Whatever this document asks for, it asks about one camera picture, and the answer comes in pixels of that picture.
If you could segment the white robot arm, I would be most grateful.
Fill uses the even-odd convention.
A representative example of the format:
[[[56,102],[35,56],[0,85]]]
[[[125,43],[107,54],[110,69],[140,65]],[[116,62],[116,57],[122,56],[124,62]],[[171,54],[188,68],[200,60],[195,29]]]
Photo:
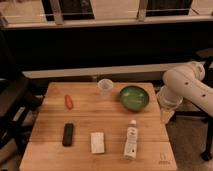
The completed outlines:
[[[169,122],[184,99],[213,117],[213,88],[202,82],[204,76],[204,66],[196,61],[173,67],[163,74],[164,85],[157,93],[163,124]]]

